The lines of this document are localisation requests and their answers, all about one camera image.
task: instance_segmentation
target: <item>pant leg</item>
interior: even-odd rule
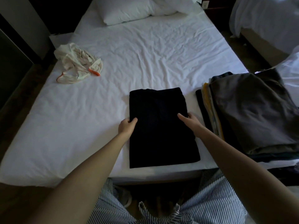
[[[241,224],[247,211],[217,168],[203,172],[199,192],[181,206],[181,213],[200,224]]]
[[[89,217],[88,224],[127,224],[134,223],[136,219],[124,208],[115,197],[116,191],[110,178],[105,182],[99,199]]]

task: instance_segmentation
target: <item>gray folded garment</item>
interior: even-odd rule
[[[245,153],[299,151],[299,109],[276,70],[226,76],[211,88]]]

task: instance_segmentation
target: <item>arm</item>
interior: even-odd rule
[[[124,119],[118,135],[75,168],[53,191],[32,217],[32,224],[85,224],[118,154],[130,138],[137,118]]]
[[[199,137],[256,223],[299,223],[299,200],[270,172],[201,125],[178,114]]]

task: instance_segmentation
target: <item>dark wooden headboard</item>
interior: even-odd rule
[[[74,32],[92,0],[29,0],[51,34]]]

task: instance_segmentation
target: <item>electrical outlet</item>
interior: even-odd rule
[[[202,1],[202,9],[207,9],[210,1]]]

